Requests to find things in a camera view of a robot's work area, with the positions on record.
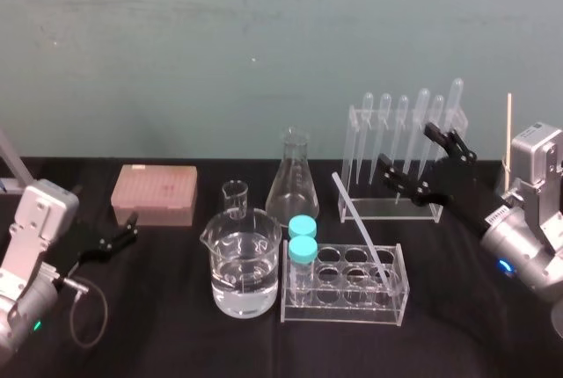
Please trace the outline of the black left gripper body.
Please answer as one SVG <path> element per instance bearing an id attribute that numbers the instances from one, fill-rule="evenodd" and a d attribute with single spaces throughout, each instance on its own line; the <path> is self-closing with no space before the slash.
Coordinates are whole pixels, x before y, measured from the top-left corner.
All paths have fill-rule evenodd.
<path id="1" fill-rule="evenodd" d="M 54 280 L 63 280 L 87 263 L 106 262 L 106 238 L 80 219 L 47 250 L 46 263 L 55 269 Z"/>

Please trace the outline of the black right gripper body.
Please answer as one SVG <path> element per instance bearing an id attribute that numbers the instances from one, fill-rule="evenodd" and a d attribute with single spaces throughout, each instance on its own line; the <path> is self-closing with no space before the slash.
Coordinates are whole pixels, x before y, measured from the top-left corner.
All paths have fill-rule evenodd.
<path id="1" fill-rule="evenodd" d="M 474 164 L 445 157 L 433 167 L 433 202 L 441 205 L 477 238 L 491 228 L 486 218 L 505 201 L 480 181 Z"/>

